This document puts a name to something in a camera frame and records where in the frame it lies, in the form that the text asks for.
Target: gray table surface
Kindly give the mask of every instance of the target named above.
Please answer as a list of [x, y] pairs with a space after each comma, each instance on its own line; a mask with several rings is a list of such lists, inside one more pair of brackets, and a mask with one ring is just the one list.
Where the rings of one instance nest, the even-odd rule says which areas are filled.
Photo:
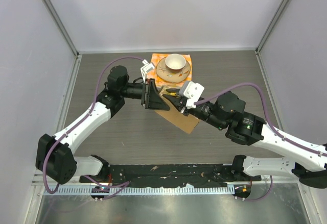
[[[203, 97], [241, 82], [254, 82], [264, 91], [269, 114], [276, 125], [265, 83], [254, 51], [187, 52], [193, 61], [193, 81], [205, 87]], [[66, 124], [90, 105], [101, 70], [114, 58], [139, 56], [151, 60], [151, 53], [83, 55]], [[141, 76], [141, 62], [124, 60], [130, 79]], [[251, 87], [234, 91], [246, 101], [246, 111], [263, 117], [260, 97]], [[140, 101], [126, 99], [118, 114], [96, 129], [79, 147], [77, 156], [96, 154], [111, 164], [230, 163], [234, 155], [278, 157], [253, 146], [241, 146], [225, 138], [225, 132], [201, 122], [187, 135]]]

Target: metal floor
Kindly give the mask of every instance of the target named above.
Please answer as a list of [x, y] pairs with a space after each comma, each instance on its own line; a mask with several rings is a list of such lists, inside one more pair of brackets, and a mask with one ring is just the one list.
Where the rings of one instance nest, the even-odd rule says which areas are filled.
[[[263, 195], [268, 184], [252, 186], [251, 198]], [[37, 224], [305, 224], [310, 223], [297, 184], [274, 184], [257, 202], [232, 195], [118, 196], [88, 202], [89, 196], [43, 196]]]
[[[254, 51], [187, 52], [193, 61], [193, 81], [205, 87], [208, 97], [241, 82], [253, 82], [264, 91], [273, 123], [276, 120]], [[83, 55], [66, 124], [74, 121], [90, 105], [101, 70], [108, 62], [125, 55], [151, 60], [151, 53]], [[141, 76], [141, 62], [124, 60], [130, 80]], [[235, 93], [246, 101], [246, 111], [263, 116], [260, 97], [251, 87]], [[187, 135], [140, 101], [126, 99], [125, 106], [109, 122], [89, 136], [77, 156], [96, 154], [112, 164], [231, 163], [234, 155], [277, 157], [260, 148], [241, 146], [226, 139], [223, 131], [201, 122]]]

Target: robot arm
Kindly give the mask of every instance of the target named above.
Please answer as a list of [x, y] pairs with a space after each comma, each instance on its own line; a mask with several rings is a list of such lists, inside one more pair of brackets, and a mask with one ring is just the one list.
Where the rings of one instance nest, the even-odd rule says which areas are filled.
[[[98, 126], [111, 119], [120, 110], [125, 103], [124, 98], [140, 99], [141, 105], [146, 109], [170, 109], [161, 99], [154, 80], [145, 80], [144, 75], [143, 83], [135, 81], [129, 83], [128, 80], [125, 67], [114, 67], [105, 83], [105, 89], [97, 96], [92, 111], [90, 111], [91, 106], [62, 131], [54, 136], [45, 134], [40, 138], [36, 167], [42, 170], [45, 156], [56, 142], [56, 138], [65, 135], [66, 131], [75, 127], [81, 118], [89, 114], [79, 126], [60, 141], [56, 150], [51, 153], [46, 174], [59, 184], [67, 183], [73, 176], [83, 175], [91, 175], [96, 181], [105, 181], [108, 176], [108, 162], [95, 155], [74, 157], [80, 144]], [[327, 157], [321, 155], [327, 153], [324, 145], [315, 145], [278, 130], [286, 138], [296, 141], [303, 147], [299, 148], [285, 142], [272, 131], [264, 119], [245, 112], [245, 102], [231, 92], [219, 96], [215, 103], [194, 105], [194, 102], [203, 100], [200, 97], [203, 90], [204, 87], [199, 84], [186, 82], [180, 90], [167, 90], [176, 95], [164, 94], [163, 96], [183, 115], [192, 114], [218, 130], [227, 129], [225, 136], [235, 143], [265, 148], [285, 156], [273, 159], [235, 156], [231, 166], [233, 174], [238, 173], [246, 177], [294, 176], [299, 177], [300, 182], [308, 186], [327, 187]], [[306, 148], [314, 149], [314, 152], [321, 152], [321, 154], [309, 152]]]
[[[236, 156], [233, 170], [248, 176], [271, 175], [283, 177], [299, 177], [300, 182], [316, 188], [327, 188], [327, 153], [325, 145], [316, 145], [303, 141], [276, 129], [283, 138], [279, 137], [267, 122], [248, 112], [245, 112], [245, 102], [232, 92], [219, 96], [216, 102], [206, 102], [189, 106], [189, 100], [199, 97], [199, 84], [185, 83], [175, 92], [177, 96], [163, 95], [174, 107], [185, 116], [192, 114], [197, 118], [216, 127], [218, 130], [227, 129], [225, 136], [233, 142], [261, 147], [285, 157], [258, 159], [247, 156]], [[288, 138], [299, 146], [288, 143]]]
[[105, 88], [97, 96], [94, 106], [92, 104], [79, 118], [54, 136], [45, 134], [39, 139], [36, 168], [42, 171], [44, 159], [49, 149], [57, 142], [57, 138], [66, 135], [51, 153], [46, 165], [46, 174], [59, 184], [67, 183], [72, 177], [84, 175], [95, 176], [94, 179], [97, 181], [106, 180], [108, 162], [104, 159], [95, 155], [74, 157], [74, 153], [81, 143], [97, 127], [111, 119], [122, 108], [125, 104], [124, 98], [140, 99], [141, 104], [146, 109], [170, 109], [159, 97], [153, 80], [141, 84], [129, 83], [128, 80], [129, 76], [125, 67], [116, 66], [112, 68]]

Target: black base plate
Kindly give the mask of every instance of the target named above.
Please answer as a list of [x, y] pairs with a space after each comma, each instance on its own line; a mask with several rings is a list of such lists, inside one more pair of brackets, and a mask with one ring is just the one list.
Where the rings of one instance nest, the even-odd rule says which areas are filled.
[[114, 185], [129, 181], [128, 187], [139, 188], [175, 188], [187, 183], [198, 188], [226, 187], [226, 182], [261, 180], [260, 176], [233, 174], [231, 165], [223, 164], [111, 165], [109, 173]]

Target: white wall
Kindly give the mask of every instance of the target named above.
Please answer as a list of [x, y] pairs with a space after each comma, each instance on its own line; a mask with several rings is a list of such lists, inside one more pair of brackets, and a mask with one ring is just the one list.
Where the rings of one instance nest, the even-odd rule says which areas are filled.
[[[262, 50], [287, 131], [317, 144], [327, 143], [326, 6], [327, 0], [291, 0]], [[327, 190], [313, 192], [326, 215]]]
[[41, 0], [0, 0], [0, 222], [22, 224], [38, 138], [53, 133], [74, 61]]
[[281, 0], [51, 0], [79, 51], [257, 47]]

